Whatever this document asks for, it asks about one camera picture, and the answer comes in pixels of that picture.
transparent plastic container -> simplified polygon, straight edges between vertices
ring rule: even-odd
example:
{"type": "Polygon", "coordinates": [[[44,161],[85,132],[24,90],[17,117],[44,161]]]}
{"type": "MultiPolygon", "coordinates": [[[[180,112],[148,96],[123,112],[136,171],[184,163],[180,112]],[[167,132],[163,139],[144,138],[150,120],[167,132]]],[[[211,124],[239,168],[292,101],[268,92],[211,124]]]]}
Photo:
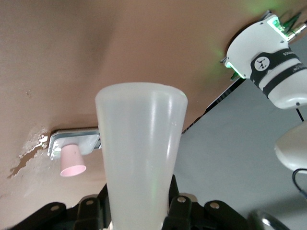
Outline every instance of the transparent plastic container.
{"type": "Polygon", "coordinates": [[[170,86],[122,83],[96,96],[114,230],[160,230],[188,100],[170,86]]]}

black band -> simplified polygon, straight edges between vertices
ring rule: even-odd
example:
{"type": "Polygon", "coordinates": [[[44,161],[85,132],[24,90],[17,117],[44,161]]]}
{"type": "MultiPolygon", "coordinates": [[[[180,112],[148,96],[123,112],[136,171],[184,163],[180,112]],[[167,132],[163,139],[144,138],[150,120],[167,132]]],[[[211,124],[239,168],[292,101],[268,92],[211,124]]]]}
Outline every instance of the black band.
{"type": "Polygon", "coordinates": [[[250,79],[259,88],[259,83],[268,74],[269,70],[274,69],[276,66],[280,65],[281,63],[294,58],[297,58],[299,60],[299,57],[295,55],[295,53],[290,48],[279,50],[273,54],[261,53],[257,57],[255,57],[250,64],[252,70],[250,79]],[[260,57],[266,57],[270,60],[268,68],[264,71],[258,71],[255,68],[255,62],[260,57]]]}
{"type": "Polygon", "coordinates": [[[290,77],[291,75],[301,71],[307,69],[306,66],[304,66],[302,63],[296,64],[294,66],[291,66],[289,68],[287,68],[286,70],[284,70],[283,72],[281,72],[280,74],[278,74],[275,78],[273,78],[265,87],[263,87],[263,93],[264,95],[266,95],[266,97],[269,96],[270,92],[279,84],[281,83],[283,80],[287,79],[288,77],[290,77]]]}

green light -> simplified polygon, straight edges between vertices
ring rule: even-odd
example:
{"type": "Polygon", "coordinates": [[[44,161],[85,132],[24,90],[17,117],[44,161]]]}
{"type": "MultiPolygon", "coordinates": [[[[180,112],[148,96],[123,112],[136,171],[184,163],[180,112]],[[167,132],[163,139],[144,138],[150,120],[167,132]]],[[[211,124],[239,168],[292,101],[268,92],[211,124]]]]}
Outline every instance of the green light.
{"type": "Polygon", "coordinates": [[[241,78],[245,79],[245,77],[243,77],[243,75],[240,74],[239,71],[230,62],[227,62],[226,67],[227,68],[232,68],[241,78]]]}
{"type": "Polygon", "coordinates": [[[280,25],[280,21],[278,19],[278,17],[273,17],[270,20],[268,20],[268,24],[270,25],[270,27],[272,27],[277,33],[280,34],[281,37],[283,37],[286,41],[289,41],[290,38],[285,35],[284,32],[284,27],[282,25],[280,25]]]}

circular logo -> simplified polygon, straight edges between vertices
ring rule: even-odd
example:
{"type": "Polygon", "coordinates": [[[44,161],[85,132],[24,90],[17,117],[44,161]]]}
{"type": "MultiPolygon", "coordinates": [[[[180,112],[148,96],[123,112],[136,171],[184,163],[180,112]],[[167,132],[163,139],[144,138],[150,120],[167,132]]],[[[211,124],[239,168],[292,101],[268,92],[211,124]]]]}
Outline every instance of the circular logo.
{"type": "Polygon", "coordinates": [[[267,57],[259,57],[255,61],[255,68],[258,71],[266,70],[270,65],[270,60],[267,57]]]}

bolt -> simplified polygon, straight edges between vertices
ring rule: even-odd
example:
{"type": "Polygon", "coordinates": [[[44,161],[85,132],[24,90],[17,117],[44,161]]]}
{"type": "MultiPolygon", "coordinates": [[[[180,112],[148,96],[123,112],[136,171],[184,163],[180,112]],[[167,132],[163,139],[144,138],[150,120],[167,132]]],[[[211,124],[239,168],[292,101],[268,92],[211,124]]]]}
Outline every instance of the bolt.
{"type": "Polygon", "coordinates": [[[177,201],[180,202],[180,203],[184,203],[184,202],[186,202],[186,199],[183,196],[180,196],[180,197],[178,197],[177,201]]]}
{"type": "Polygon", "coordinates": [[[51,207],[51,211],[56,211],[56,210],[58,210],[59,209],[59,206],[58,205],[55,205],[55,206],[52,206],[51,207]]]}
{"type": "Polygon", "coordinates": [[[212,203],[210,204],[210,207],[211,207],[211,208],[214,208],[214,209],[219,209],[219,208],[220,208],[220,205],[219,205],[218,203],[212,202],[212,203]]]}
{"type": "Polygon", "coordinates": [[[88,200],[85,204],[86,204],[86,205],[92,205],[93,203],[94,203],[93,200],[88,200]]]}

